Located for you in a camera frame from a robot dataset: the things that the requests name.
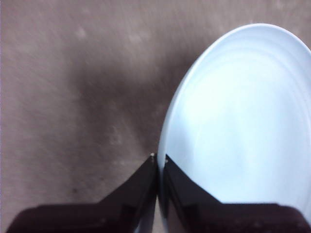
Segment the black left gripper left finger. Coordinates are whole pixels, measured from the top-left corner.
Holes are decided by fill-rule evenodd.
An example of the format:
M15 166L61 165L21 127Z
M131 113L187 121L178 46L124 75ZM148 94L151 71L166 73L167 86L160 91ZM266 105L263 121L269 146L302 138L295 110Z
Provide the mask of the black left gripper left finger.
M99 202L40 205L21 211L9 233L150 233L157 196L156 154Z

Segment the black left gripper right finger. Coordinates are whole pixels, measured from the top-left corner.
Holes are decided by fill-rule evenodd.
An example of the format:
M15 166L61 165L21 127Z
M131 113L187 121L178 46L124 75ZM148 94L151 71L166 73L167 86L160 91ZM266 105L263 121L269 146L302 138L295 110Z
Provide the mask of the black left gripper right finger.
M309 233L295 208L276 203L221 203L165 157L161 207L170 233Z

